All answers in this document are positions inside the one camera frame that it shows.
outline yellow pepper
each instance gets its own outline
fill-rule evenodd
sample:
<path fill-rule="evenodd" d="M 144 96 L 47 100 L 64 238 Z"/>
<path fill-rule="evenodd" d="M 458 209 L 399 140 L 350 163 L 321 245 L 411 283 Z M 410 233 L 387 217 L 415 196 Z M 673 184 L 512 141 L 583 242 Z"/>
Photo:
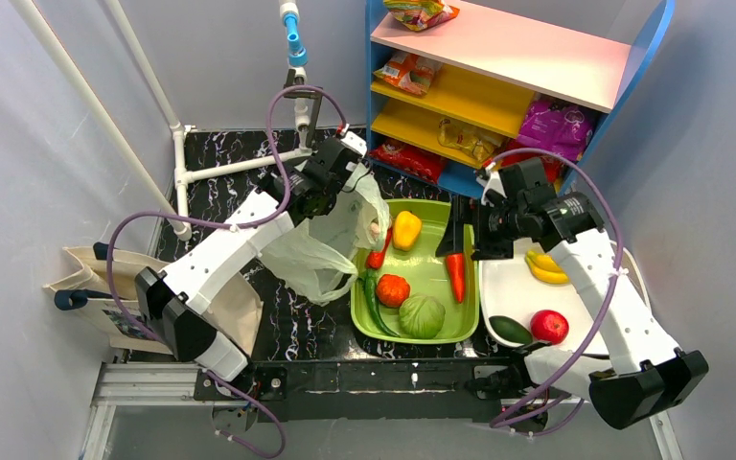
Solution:
<path fill-rule="evenodd" d="M 409 251 L 420 233 L 422 233 L 422 220 L 409 211 L 400 212 L 393 225 L 394 247 L 401 251 Z"/>

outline pink shelf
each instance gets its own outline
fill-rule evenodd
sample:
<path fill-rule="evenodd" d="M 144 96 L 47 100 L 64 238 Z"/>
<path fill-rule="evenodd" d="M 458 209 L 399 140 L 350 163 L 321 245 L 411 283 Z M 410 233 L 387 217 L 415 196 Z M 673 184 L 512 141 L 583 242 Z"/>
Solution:
<path fill-rule="evenodd" d="M 609 113 L 630 45 L 466 2 L 431 30 L 411 32 L 390 14 L 371 41 Z"/>

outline green cabbage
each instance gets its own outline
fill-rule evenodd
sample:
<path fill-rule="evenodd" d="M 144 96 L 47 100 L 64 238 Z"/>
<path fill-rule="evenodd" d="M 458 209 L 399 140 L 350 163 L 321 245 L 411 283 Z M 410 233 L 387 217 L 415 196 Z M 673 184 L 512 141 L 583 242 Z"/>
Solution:
<path fill-rule="evenodd" d="M 402 330 L 415 338 L 433 338 L 444 326 L 445 308 L 429 295 L 411 295 L 399 308 Z"/>

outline orange pumpkin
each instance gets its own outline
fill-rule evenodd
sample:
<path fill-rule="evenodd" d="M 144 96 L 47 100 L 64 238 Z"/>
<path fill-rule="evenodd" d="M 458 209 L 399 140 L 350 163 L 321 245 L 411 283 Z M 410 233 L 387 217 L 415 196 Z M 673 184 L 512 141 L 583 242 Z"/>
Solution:
<path fill-rule="evenodd" d="M 382 275 L 377 284 L 377 298 L 385 307 L 397 309 L 410 296 L 410 285 L 397 275 Z"/>

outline apple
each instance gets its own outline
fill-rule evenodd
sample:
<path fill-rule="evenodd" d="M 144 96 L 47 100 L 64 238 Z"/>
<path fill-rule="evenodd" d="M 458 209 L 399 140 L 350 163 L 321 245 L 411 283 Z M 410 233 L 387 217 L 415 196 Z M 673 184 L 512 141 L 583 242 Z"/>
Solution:
<path fill-rule="evenodd" d="M 529 327 L 536 340 L 546 340 L 553 345 L 562 343 L 568 335 L 568 320 L 553 310 L 540 310 L 535 313 Z"/>

